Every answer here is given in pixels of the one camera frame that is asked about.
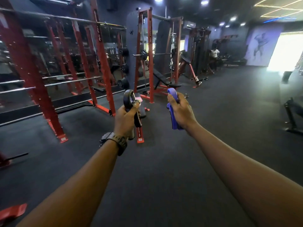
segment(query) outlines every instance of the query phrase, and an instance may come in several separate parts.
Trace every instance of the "forearm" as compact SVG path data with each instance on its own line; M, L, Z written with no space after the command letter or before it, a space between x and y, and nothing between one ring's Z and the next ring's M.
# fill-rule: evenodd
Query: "forearm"
M198 124L188 132L259 226L303 225L303 187L234 150Z
M65 184L55 190L19 224L21 226L90 226L118 154L108 140Z

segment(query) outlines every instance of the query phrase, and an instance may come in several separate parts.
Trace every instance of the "wall mural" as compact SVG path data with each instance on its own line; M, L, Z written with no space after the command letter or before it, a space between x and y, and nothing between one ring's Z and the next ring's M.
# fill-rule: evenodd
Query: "wall mural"
M247 65L267 67L282 30L280 25L255 27L247 41Z

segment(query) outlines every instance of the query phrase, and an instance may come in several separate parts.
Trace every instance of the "right arm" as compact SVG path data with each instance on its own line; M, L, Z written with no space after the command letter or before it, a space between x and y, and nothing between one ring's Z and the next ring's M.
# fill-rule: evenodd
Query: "right arm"
M303 226L303 187L231 148L204 129L181 93L177 122L199 144L224 184L258 226Z

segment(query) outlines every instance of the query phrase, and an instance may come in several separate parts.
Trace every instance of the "left arm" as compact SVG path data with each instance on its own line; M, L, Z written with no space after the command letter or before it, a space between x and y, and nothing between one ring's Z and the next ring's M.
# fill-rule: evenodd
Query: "left arm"
M134 128L137 103L128 113L122 106L114 133L128 137ZM66 183L56 189L17 226L90 226L118 156L118 145L107 140L96 154Z

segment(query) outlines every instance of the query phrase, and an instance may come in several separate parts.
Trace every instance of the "left hand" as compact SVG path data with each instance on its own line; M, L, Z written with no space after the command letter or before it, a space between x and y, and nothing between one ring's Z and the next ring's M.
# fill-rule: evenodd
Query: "left hand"
M122 106L116 113L114 133L116 135L128 138L134 129L134 115L139 109L140 104L137 102L129 112L125 111Z

